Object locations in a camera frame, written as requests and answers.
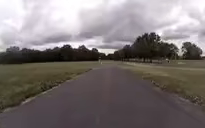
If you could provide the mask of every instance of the gray cloud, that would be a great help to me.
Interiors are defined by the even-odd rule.
[[[187,29],[166,30],[162,33],[162,39],[164,40],[182,40],[190,37],[190,32]]]
[[[177,19],[168,19],[167,12],[170,12],[174,6],[169,0],[158,2],[127,0],[110,8],[106,4],[109,3],[82,12],[81,36],[86,38],[102,36],[108,43],[132,42],[142,33],[156,31],[177,22]]]
[[[117,49],[123,47],[120,42],[133,42],[145,32],[161,31],[165,40],[184,40],[193,35],[205,38],[205,9],[191,7],[191,2],[123,0],[111,4],[110,0],[104,0],[95,8],[80,11],[77,32],[62,18],[53,18],[53,0],[23,0],[25,15],[21,25],[3,29],[0,40],[5,45],[17,43],[25,47],[99,37],[103,44],[91,46]],[[180,7],[180,14],[172,14],[176,7]],[[185,18],[181,16],[186,16],[188,22],[179,25]]]

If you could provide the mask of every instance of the green tree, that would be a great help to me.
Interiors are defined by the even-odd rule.
[[[202,49],[191,42],[184,42],[181,50],[183,52],[183,59],[201,59]]]

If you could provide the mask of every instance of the grass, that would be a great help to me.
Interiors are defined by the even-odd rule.
[[[184,66],[179,66],[177,61],[163,65],[128,63],[122,67],[144,79],[152,80],[161,89],[177,93],[205,109],[205,61],[194,62],[184,61]]]
[[[98,62],[0,65],[0,112],[97,65]]]

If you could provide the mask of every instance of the paved path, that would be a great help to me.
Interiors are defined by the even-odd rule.
[[[205,113],[115,66],[92,70],[11,111],[2,128],[205,128]]]

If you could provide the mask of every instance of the white cloud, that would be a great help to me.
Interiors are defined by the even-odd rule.
[[[0,0],[0,50],[64,43],[106,50],[152,31],[176,44],[201,42],[205,49],[205,1]]]

